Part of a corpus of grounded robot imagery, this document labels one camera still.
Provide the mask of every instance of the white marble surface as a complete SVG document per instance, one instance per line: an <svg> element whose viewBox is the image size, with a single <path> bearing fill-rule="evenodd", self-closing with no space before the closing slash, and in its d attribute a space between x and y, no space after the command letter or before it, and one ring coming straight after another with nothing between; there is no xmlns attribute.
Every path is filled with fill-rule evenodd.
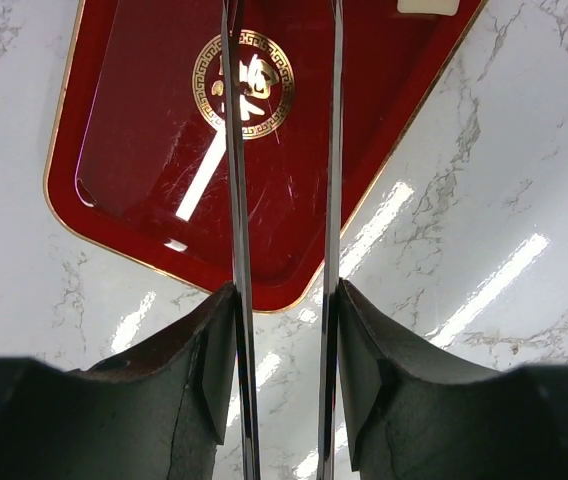
<svg viewBox="0 0 568 480"><path fill-rule="evenodd" d="M63 368L204 298L73 237L48 211L42 175L76 5L0 0L0 355ZM568 362L568 0L488 2L344 244L343 274L451 352L498 369ZM314 478L315 295L256 319L269 480ZM241 478L236 408L216 479ZM358 478L343 428L337 437L337 478Z"/></svg>

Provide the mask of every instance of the chrome pole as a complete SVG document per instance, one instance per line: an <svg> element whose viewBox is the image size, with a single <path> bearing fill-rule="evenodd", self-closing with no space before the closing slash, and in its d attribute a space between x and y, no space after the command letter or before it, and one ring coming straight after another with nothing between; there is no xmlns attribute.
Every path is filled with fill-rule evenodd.
<svg viewBox="0 0 568 480"><path fill-rule="evenodd" d="M243 14L242 0L230 8L223 0L222 64L226 86L226 151L228 155L231 216L233 223L233 280L237 291L235 325L237 369L242 404L242 456L244 479L259 480L260 453L255 385L255 346L253 340L253 296L249 256L248 209L244 171L244 139L240 117L239 37ZM229 19L232 29L229 33Z"/></svg>
<svg viewBox="0 0 568 480"><path fill-rule="evenodd" d="M335 384L337 376L337 285L339 282L342 207L342 54L344 22L342 0L333 0L335 46L333 97L329 144L322 298L322 353L320 359L320 411L318 434L318 480L333 480L335 464Z"/></svg>

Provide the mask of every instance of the red tray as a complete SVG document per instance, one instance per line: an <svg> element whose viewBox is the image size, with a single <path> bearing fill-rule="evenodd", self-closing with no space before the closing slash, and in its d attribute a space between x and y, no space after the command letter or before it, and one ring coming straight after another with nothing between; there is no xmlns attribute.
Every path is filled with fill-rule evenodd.
<svg viewBox="0 0 568 480"><path fill-rule="evenodd" d="M482 0L454 17L344 3L346 223ZM219 1L85 0L45 182L77 235L209 291L231 278L220 14ZM252 0L243 25L253 301L274 311L323 259L333 17L330 2Z"/></svg>

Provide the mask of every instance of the gold circular emblem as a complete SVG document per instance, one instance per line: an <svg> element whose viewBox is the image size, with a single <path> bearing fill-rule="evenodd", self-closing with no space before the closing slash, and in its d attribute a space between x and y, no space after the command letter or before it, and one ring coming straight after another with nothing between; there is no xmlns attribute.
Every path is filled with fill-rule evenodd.
<svg viewBox="0 0 568 480"><path fill-rule="evenodd" d="M240 113L244 139L274 132L293 103L293 69L282 49L252 30L240 34ZM198 110L215 130L224 128L224 71L218 35L202 49L193 67L193 96Z"/></svg>

